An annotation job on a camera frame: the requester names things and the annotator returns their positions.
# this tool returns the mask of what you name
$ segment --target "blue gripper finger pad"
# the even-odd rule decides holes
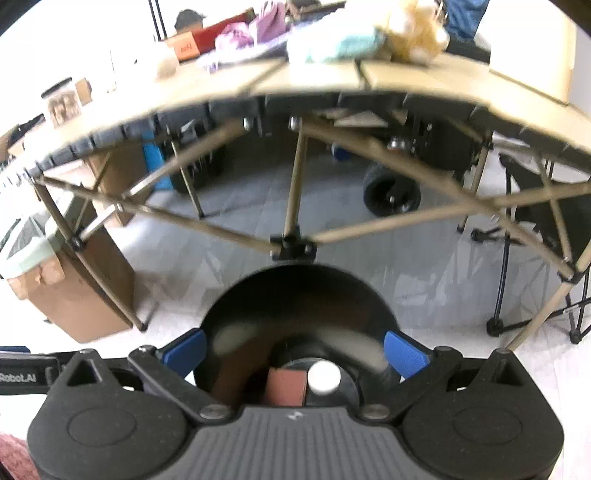
[[[192,329],[162,348],[161,352],[162,363],[185,378],[205,359],[207,338],[204,331]]]
[[[31,353],[26,346],[0,346],[0,352]]]
[[[384,337],[384,354],[392,368],[404,378],[420,372],[431,361],[429,354],[394,332],[388,332]]]

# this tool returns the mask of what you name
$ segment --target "white ball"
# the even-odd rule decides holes
[[[333,362],[321,360],[308,370],[308,387],[316,395],[330,395],[339,385],[340,369]]]

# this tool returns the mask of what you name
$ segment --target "table top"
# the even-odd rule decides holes
[[[268,96],[285,96],[292,102],[286,105],[297,109],[301,107],[298,96],[313,94],[320,98],[326,94],[327,98],[340,98],[344,93],[365,97],[402,93],[473,105],[490,117],[514,125],[520,140],[524,140],[520,137],[523,132],[533,132],[535,138],[541,138],[537,146],[531,143],[531,135],[527,137],[534,148],[543,150],[544,141],[549,140],[559,151],[570,149],[582,155],[575,166],[591,173],[591,119],[569,105],[491,73],[484,63],[450,54],[439,55],[429,67],[383,61],[363,61],[358,66],[352,61],[288,64],[284,59],[272,59],[209,73],[187,63],[171,78],[120,86],[86,105],[79,117],[65,125],[53,128],[45,124],[27,137],[24,158],[15,163],[21,170],[29,168],[103,129],[188,106],[211,105],[218,100],[231,106],[239,103],[237,99],[259,102]]]

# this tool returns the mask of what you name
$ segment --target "glass jar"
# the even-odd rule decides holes
[[[66,78],[41,94],[45,100],[47,119],[54,127],[65,124],[77,117],[82,111],[82,104],[72,77]]]

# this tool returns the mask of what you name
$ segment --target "pink fabric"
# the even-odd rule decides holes
[[[265,2],[261,13],[250,25],[245,23],[227,25],[216,38],[216,50],[237,50],[253,44],[268,42],[285,32],[285,4],[268,1]]]
[[[40,480],[24,440],[0,433],[0,462],[14,480]]]
[[[248,30],[248,25],[244,22],[226,25],[216,38],[216,50],[232,49],[252,45],[254,40]]]
[[[285,4],[267,1],[261,13],[248,26],[255,44],[264,43],[285,33]]]

